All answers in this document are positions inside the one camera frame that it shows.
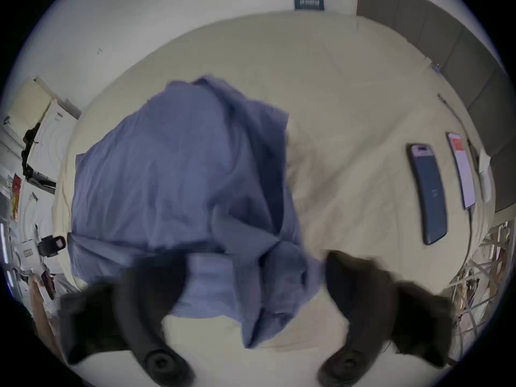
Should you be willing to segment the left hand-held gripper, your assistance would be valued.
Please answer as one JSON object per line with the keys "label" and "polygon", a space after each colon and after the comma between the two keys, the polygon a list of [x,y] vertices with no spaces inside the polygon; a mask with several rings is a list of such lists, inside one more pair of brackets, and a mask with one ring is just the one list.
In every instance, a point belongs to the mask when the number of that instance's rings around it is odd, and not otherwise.
{"label": "left hand-held gripper", "polygon": [[11,239],[13,263],[22,274],[63,274],[58,255],[67,248],[62,236],[46,236],[41,240],[29,239],[19,241]]}

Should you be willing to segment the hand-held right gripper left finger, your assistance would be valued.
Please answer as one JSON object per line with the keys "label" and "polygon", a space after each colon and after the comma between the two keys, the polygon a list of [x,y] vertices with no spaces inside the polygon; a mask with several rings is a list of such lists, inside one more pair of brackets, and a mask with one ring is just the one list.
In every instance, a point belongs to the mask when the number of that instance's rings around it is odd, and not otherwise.
{"label": "hand-held right gripper left finger", "polygon": [[160,386],[192,386],[194,371],[166,342],[163,319],[186,287],[184,252],[138,259],[117,280],[60,298],[60,344],[69,365],[101,352],[131,351]]}

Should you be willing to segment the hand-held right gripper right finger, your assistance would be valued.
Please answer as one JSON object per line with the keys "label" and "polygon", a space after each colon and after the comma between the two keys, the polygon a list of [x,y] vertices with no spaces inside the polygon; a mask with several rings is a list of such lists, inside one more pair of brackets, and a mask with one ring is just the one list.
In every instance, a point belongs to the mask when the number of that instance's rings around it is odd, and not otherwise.
{"label": "hand-held right gripper right finger", "polygon": [[317,373],[321,386],[353,386],[371,368],[385,342],[397,353],[436,368],[448,361],[453,303],[411,281],[396,281],[374,260],[328,252],[326,289],[348,320],[344,345]]}

